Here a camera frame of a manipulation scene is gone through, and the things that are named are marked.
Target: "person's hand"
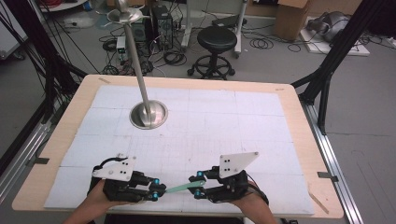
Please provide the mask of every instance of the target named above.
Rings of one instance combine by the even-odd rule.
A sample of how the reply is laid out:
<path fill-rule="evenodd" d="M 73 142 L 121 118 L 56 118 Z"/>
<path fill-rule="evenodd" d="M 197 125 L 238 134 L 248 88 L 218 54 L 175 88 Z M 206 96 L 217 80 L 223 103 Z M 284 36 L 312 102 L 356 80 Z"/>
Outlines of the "person's hand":
<path fill-rule="evenodd" d="M 72 215 L 64 222 L 68 223 L 88 223 L 95 218 L 103 215 L 110 207 L 116 205 L 128 204 L 128 202 L 111 202 L 103 193 L 105 180 L 102 179 L 91 190 L 87 198 L 82 202 Z"/>
<path fill-rule="evenodd" d="M 256 224 L 276 224 L 274 215 L 261 196 L 248 193 L 245 197 L 231 202 Z"/>

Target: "stool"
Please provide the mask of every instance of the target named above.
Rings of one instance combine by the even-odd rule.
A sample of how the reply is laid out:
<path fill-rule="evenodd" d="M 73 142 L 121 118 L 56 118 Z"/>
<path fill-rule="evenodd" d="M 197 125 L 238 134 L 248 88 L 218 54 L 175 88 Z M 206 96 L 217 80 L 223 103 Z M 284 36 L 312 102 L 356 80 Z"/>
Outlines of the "stool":
<path fill-rule="evenodd" d="M 209 50 L 212 55 L 206 55 L 199 58 L 192 68 L 187 71 L 189 76 L 192 76 L 195 69 L 199 72 L 201 78 L 221 77 L 227 80 L 227 75 L 233 76 L 235 71 L 232 69 L 231 64 L 223 57 L 219 56 L 222 52 L 230 50 L 236 45 L 236 35 L 227 28 L 219 26 L 209 26 L 200 31 L 197 36 L 198 43 L 205 49 Z M 209 58 L 209 63 L 202 63 L 201 61 Z"/>

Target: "brown box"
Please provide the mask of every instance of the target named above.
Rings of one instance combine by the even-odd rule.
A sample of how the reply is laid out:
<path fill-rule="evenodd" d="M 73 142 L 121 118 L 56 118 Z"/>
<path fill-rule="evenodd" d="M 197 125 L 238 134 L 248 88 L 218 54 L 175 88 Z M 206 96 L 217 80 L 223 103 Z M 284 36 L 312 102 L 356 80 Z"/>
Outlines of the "brown box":
<path fill-rule="evenodd" d="M 310 0 L 279 0 L 274 34 L 286 40 L 295 40 L 304 26 Z"/>
<path fill-rule="evenodd" d="M 128 0 L 129 6 L 143 6 L 145 5 L 145 0 Z M 116 7 L 116 1 L 115 0 L 107 0 L 107 6 L 109 8 L 115 8 Z"/>

